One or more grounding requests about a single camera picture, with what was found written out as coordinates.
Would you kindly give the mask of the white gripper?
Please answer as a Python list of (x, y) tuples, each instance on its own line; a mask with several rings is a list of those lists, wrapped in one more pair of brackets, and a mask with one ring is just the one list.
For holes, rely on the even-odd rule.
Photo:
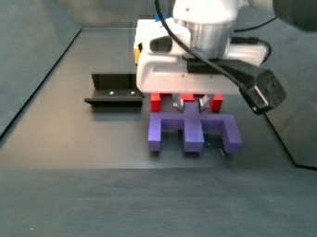
[[(189, 46), (189, 31), (179, 26), (173, 19), (165, 19), (167, 25), (177, 39)], [(180, 94), (203, 94), (199, 98), (201, 111), (209, 109), (213, 94), (237, 94), (236, 85), (221, 75), (193, 74), (187, 71), (185, 51), (172, 41), (169, 52), (152, 52), (151, 40), (168, 36), (160, 22), (138, 19), (134, 35), (136, 86), (143, 93), (172, 94), (172, 106), (183, 110)], [(239, 60), (259, 67), (266, 55), (262, 44), (231, 44), (221, 59)]]

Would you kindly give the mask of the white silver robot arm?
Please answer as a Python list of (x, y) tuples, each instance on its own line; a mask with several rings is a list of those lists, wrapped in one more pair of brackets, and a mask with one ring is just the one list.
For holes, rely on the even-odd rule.
[(259, 67), (258, 45), (231, 34), (244, 7), (266, 10), (302, 31), (317, 31), (317, 0), (175, 0), (172, 16), (137, 21), (136, 86), (144, 93), (237, 93), (254, 113), (279, 106), (284, 89)]

